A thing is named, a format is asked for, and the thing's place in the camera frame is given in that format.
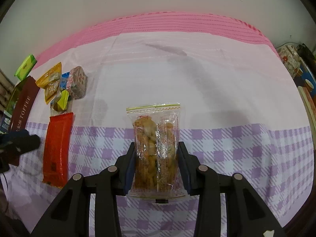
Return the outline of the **pink patterned cake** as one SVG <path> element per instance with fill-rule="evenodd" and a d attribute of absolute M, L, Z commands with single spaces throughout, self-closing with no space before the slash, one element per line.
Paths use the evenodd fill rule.
<path fill-rule="evenodd" d="M 72 99 L 81 99 L 86 94 L 87 75 L 81 66 L 73 68 L 66 84 L 66 90 L 69 92 Z"/>

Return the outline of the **red snack packet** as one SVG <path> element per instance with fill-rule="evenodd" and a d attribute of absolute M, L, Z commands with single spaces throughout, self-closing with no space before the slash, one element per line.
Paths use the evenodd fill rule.
<path fill-rule="evenodd" d="M 68 181 L 73 113 L 50 117 L 43 153 L 43 182 L 62 188 Z"/>

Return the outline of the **yellow candy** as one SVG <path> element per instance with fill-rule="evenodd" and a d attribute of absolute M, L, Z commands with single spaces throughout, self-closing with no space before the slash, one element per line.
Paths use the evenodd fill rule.
<path fill-rule="evenodd" d="M 50 103 L 50 108 L 55 112 L 64 112 L 68 108 L 69 92 L 67 90 L 59 91 Z"/>

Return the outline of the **blue dark candy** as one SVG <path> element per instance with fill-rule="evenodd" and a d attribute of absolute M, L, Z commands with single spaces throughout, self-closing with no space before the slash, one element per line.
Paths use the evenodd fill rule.
<path fill-rule="evenodd" d="M 59 83 L 60 91 L 64 91 L 66 89 L 69 75 L 70 75 L 70 72 L 66 72 L 61 75 L 60 83 Z"/>

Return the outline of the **cluttered shelf items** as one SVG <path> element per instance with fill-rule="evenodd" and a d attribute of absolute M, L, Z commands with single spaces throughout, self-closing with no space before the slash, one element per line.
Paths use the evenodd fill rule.
<path fill-rule="evenodd" d="M 276 51 L 297 86 L 315 137 L 315 56 L 305 44 L 285 43 Z"/>

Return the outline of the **green tissue box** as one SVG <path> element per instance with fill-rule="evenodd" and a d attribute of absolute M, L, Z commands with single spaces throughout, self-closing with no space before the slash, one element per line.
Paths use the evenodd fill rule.
<path fill-rule="evenodd" d="M 34 55 L 28 55 L 16 70 L 14 76 L 16 76 L 20 81 L 23 81 L 28 76 L 36 63 L 37 60 Z"/>

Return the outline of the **yellow orange snack bag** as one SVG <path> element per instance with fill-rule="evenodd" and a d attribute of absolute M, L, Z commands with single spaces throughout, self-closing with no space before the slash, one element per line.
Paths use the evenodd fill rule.
<path fill-rule="evenodd" d="M 59 90 L 62 76 L 62 63 L 59 62 L 36 80 L 36 85 L 44 90 L 44 99 L 48 104 Z"/>

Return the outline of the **navy soda cracker pack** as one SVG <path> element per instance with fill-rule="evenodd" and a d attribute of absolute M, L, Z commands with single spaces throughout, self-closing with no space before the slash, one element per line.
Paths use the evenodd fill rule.
<path fill-rule="evenodd" d="M 5 110 L 1 118 L 1 125 L 0 125 L 1 134 L 8 133 L 10 131 L 11 118 L 12 118 L 12 115 L 9 114 Z"/>

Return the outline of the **clear bag fried snacks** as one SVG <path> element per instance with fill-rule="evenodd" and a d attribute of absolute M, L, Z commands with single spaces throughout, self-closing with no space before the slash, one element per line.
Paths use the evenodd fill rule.
<path fill-rule="evenodd" d="M 181 105 L 152 104 L 127 108 L 135 143 L 131 196 L 177 199 L 185 196 L 178 167 Z"/>

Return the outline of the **maroon gold toffee tin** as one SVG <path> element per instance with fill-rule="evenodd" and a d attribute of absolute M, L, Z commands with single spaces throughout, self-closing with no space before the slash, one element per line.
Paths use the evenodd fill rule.
<path fill-rule="evenodd" d="M 39 89 L 31 76 L 15 86 L 5 109 L 12 115 L 9 132 L 26 130 L 26 123 Z"/>

